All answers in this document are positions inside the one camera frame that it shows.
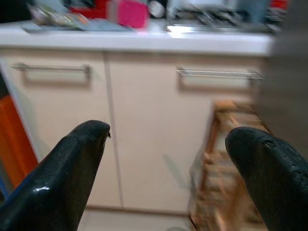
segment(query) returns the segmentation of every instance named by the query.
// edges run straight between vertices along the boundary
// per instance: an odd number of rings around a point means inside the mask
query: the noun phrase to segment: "metal handle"
[[[41,65],[26,65],[24,63],[13,64],[12,68],[26,71],[26,70],[50,70],[50,71],[81,71],[84,72],[87,79],[90,78],[91,68],[88,65],[83,66],[41,66]]]
[[[259,79],[262,76],[255,71],[251,72],[225,72],[225,71],[198,71],[198,70],[177,70],[180,77],[210,77],[210,78],[231,78],[231,79]]]

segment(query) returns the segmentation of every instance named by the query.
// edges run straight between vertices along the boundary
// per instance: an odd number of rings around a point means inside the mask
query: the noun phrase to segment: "countertop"
[[[182,34],[166,32],[165,22],[151,20],[134,32],[49,31],[27,33],[18,22],[0,24],[0,48],[74,49],[88,51],[142,51],[208,53],[266,57],[273,35],[248,33]]]

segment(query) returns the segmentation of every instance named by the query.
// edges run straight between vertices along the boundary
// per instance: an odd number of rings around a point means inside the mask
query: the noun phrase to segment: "floor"
[[[190,231],[188,218],[85,210],[78,231]]]

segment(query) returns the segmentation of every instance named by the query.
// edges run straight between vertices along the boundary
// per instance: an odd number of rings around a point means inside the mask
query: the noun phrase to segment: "cabinet door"
[[[183,88],[177,67],[239,72],[260,62],[121,53],[109,54],[108,62],[124,208],[187,213],[190,168],[203,153],[213,99],[250,98],[194,90],[191,83]]]
[[[80,123],[110,123],[101,53],[20,50],[2,56],[6,80],[39,161]],[[33,69],[12,68],[21,63]],[[55,70],[42,70],[52,67]],[[88,204],[120,206],[113,139],[107,140]]]

